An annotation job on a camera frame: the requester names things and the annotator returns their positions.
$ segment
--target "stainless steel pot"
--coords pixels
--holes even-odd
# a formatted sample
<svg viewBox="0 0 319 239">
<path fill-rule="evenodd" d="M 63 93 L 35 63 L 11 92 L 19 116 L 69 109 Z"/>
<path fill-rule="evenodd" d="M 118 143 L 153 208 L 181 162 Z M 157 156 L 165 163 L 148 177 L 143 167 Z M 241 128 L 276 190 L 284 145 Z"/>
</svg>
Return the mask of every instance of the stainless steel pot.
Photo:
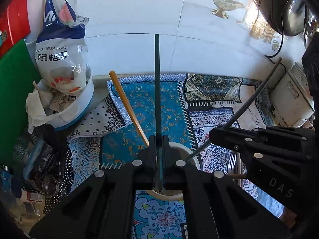
<svg viewBox="0 0 319 239">
<path fill-rule="evenodd" d="M 272 22 L 278 33 L 297 36 L 304 30 L 304 20 L 303 0 L 272 0 Z"/>
</svg>

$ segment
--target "fork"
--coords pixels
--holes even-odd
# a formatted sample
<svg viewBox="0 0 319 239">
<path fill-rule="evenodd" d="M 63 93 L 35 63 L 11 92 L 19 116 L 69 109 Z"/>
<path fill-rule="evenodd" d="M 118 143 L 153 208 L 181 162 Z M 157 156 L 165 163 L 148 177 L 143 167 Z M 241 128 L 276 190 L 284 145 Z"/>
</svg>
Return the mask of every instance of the fork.
<svg viewBox="0 0 319 239">
<path fill-rule="evenodd" d="M 229 158 L 227 172 L 228 174 L 234 174 L 234 168 L 236 164 L 236 152 L 232 151 L 232 155 Z"/>
<path fill-rule="evenodd" d="M 241 159 L 240 159 L 240 153 L 236 153 L 236 155 L 237 155 L 237 158 L 236 158 L 236 174 L 242 174 L 242 165 L 243 165 L 243 163 L 242 163 L 242 161 L 241 161 Z M 239 187 L 241 187 L 242 186 L 242 180 L 241 179 L 238 179 L 237 180 L 237 184 L 238 184 L 238 186 Z"/>
</svg>

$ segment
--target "green cutting board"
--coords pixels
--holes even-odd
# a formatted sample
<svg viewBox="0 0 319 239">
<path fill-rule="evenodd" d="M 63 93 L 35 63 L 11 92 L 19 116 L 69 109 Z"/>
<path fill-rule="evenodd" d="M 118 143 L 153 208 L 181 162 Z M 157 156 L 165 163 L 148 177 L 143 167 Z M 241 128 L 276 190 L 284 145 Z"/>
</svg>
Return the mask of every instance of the green cutting board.
<svg viewBox="0 0 319 239">
<path fill-rule="evenodd" d="M 12 166 L 13 146 L 28 126 L 26 98 L 40 79 L 23 39 L 0 59 L 0 164 Z"/>
</svg>

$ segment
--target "tile grout line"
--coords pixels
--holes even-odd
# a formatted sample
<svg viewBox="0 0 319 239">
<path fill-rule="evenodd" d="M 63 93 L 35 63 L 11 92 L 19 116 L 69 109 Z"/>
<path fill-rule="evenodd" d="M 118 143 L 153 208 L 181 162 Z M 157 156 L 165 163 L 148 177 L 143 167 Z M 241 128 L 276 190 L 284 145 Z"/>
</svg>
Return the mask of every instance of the tile grout line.
<svg viewBox="0 0 319 239">
<path fill-rule="evenodd" d="M 183 13 L 184 2 L 185 2 L 185 0 L 183 0 L 183 5 L 182 5 L 182 7 L 181 7 L 181 14 Z M 173 49 L 171 64 L 170 64 L 170 66 L 169 66 L 169 71 L 171 71 L 171 68 L 172 68 L 172 62 L 173 62 L 173 57 L 174 57 L 174 54 L 175 54 L 175 48 L 176 48 L 176 43 L 177 43 L 177 34 L 178 34 L 178 29 L 179 29 L 180 23 L 181 23 L 181 15 L 180 15 L 180 19 L 179 19 L 179 21 L 178 21 L 178 26 L 177 26 L 177 31 L 176 31 L 176 38 L 175 38 L 175 44 L 174 44 L 174 49 Z"/>
</svg>

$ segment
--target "chopstick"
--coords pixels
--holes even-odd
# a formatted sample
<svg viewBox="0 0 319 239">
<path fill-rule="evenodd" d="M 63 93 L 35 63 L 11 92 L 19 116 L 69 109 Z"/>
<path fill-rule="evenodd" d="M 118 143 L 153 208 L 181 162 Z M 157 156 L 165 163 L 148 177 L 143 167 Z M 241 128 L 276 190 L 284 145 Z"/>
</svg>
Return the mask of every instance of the chopstick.
<svg viewBox="0 0 319 239">
<path fill-rule="evenodd" d="M 112 71 L 110 71 L 109 74 L 110 74 L 110 77 L 111 77 L 111 79 L 113 81 L 113 84 L 114 84 L 114 86 L 115 86 L 115 88 L 116 88 L 116 90 L 117 90 L 117 92 L 118 92 L 118 94 L 119 94 L 119 96 L 120 96 L 120 98 L 121 98 L 121 100 L 123 102 L 123 105 L 124 105 L 127 113 L 129 114 L 129 116 L 130 116 L 135 128 L 136 128 L 137 133 L 142 138 L 142 140 L 143 140 L 144 144 L 146 145 L 146 147 L 148 147 L 148 139 L 147 139 L 147 137 L 146 137 L 146 135 L 145 135 L 140 123 L 138 122 L 138 119 L 135 116 L 135 113 L 134 113 L 134 111 L 132 109 L 132 106 L 129 103 L 129 100 L 127 99 L 127 97 L 126 97 L 126 94 L 125 94 L 125 92 L 123 90 L 122 85 L 120 84 L 119 79 L 117 78 L 116 73 L 112 70 Z"/>
<path fill-rule="evenodd" d="M 247 178 L 246 174 L 228 174 L 227 176 L 233 180 L 242 180 Z"/>
</svg>

